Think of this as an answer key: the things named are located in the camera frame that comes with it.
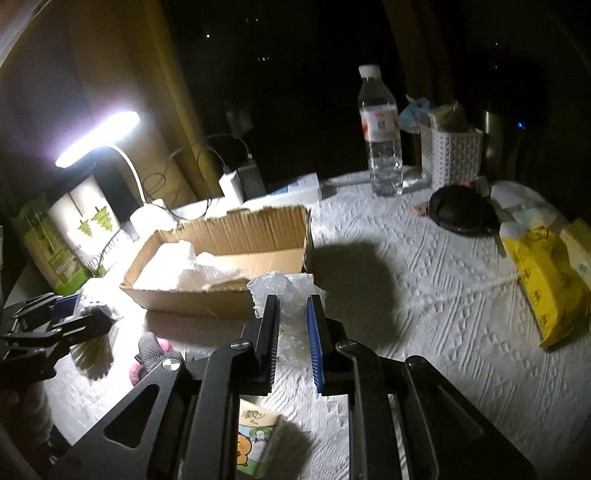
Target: yellow bag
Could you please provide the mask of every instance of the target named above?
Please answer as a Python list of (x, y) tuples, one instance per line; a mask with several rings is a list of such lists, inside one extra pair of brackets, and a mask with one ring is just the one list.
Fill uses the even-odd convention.
[(542, 336), (548, 347), (569, 335), (589, 308), (587, 285), (572, 269), (562, 240), (540, 226), (519, 240), (502, 237), (521, 276)]

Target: water bottle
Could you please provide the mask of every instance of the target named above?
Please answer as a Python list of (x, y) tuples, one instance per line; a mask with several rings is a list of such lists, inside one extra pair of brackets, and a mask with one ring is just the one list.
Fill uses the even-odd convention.
[(402, 148), (398, 106), (382, 81), (377, 65), (361, 65), (363, 79), (358, 104), (368, 154), (369, 178), (374, 193), (402, 193)]

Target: pink object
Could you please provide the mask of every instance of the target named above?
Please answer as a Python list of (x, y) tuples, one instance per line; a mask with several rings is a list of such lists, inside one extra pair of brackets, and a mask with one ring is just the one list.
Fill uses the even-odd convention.
[[(157, 338), (160, 348), (164, 352), (171, 352), (173, 350), (173, 344), (166, 338)], [(134, 358), (133, 363), (129, 367), (129, 380), (131, 384), (136, 386), (139, 383), (139, 371), (142, 368), (141, 364)]]

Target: white tissue paper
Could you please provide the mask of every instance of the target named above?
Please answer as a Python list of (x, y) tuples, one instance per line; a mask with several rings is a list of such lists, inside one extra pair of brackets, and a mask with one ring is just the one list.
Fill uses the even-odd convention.
[(162, 244), (134, 283), (137, 290), (208, 291), (228, 281), (247, 279), (250, 271), (227, 267), (214, 255), (195, 256), (190, 242)]

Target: white woven basket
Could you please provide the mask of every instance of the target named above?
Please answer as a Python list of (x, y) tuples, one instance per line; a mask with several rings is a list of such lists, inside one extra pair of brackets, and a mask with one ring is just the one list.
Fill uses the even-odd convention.
[(433, 190), (478, 176), (482, 136), (477, 128), (459, 134), (421, 127), (423, 173), (431, 178)]

